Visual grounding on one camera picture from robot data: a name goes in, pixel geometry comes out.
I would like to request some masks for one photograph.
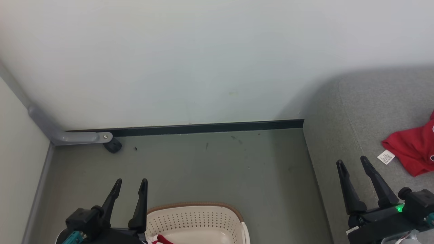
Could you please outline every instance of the red cloth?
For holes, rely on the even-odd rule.
[[[434,171],[434,111],[426,125],[395,132],[382,143],[412,176]]]
[[[162,244],[173,244],[170,241],[168,241],[164,236],[162,235],[158,235],[157,236],[157,241],[152,242],[152,244],[156,244],[157,242],[160,242]]]

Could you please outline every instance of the clothing tag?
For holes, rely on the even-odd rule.
[[[384,151],[381,153],[377,158],[381,160],[385,165],[390,163],[392,159],[395,157],[395,154],[391,153],[389,150]]]
[[[356,227],[354,227],[354,228],[351,228],[351,229],[347,230],[346,233],[347,233],[347,235],[348,235],[349,233],[351,233],[351,232],[353,232],[353,231],[355,231],[355,230],[357,230],[357,229],[358,229],[358,226],[356,226]]]

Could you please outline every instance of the perforated basket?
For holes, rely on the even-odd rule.
[[[189,202],[150,209],[145,235],[157,234],[174,244],[250,244],[243,217],[223,203]]]

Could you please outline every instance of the black baseboard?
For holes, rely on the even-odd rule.
[[[209,132],[233,132],[303,128],[304,119],[276,120],[262,122],[238,122],[201,125],[171,125],[152,127],[132,127],[118,129],[79,130],[72,132],[110,132],[114,137],[137,135],[194,134]]]

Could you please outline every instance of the gray sofa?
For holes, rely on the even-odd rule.
[[[336,161],[345,163],[368,209],[377,207],[374,188],[360,163],[367,156],[395,194],[408,186],[434,192],[434,172],[412,177],[397,158],[388,165],[377,156],[391,133],[424,125],[434,109],[434,68],[353,73],[327,82],[316,94],[304,122],[304,135],[335,244],[347,244],[348,216]],[[432,243],[434,231],[420,233]]]

